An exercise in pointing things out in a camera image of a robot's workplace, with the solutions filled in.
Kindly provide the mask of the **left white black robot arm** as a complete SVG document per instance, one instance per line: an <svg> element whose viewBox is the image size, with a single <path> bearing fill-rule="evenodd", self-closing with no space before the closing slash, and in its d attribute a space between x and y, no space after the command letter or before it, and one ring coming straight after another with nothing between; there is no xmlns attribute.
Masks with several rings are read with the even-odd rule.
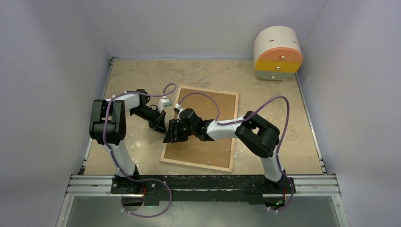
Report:
<svg viewBox="0 0 401 227"><path fill-rule="evenodd" d="M126 112L147 121L150 129L166 133L166 112L163 106L148 105L150 98L144 89L138 89L125 91L108 100L96 99L92 103L89 135L108 151L115 167L114 184L128 193L138 192L146 179L141 179L124 140Z"/></svg>

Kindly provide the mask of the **wooden picture frame with glass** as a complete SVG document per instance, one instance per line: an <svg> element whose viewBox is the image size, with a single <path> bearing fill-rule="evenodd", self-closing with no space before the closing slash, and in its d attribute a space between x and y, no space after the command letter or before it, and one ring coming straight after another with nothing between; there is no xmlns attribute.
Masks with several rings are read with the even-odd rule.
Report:
<svg viewBox="0 0 401 227"><path fill-rule="evenodd" d="M233 168L239 95L180 86L160 160L225 172Z"/></svg>

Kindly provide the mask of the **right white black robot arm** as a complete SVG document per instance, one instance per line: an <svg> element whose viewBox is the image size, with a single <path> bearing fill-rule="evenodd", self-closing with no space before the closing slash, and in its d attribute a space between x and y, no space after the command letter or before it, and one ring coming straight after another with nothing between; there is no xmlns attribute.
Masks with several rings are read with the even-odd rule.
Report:
<svg viewBox="0 0 401 227"><path fill-rule="evenodd" d="M280 130L253 111L245 116L217 121L204 120L191 108L174 108L177 118L169 121L164 143L185 142L190 136L209 142L239 139L261 159L266 188L278 192L284 186L285 171L279 163Z"/></svg>

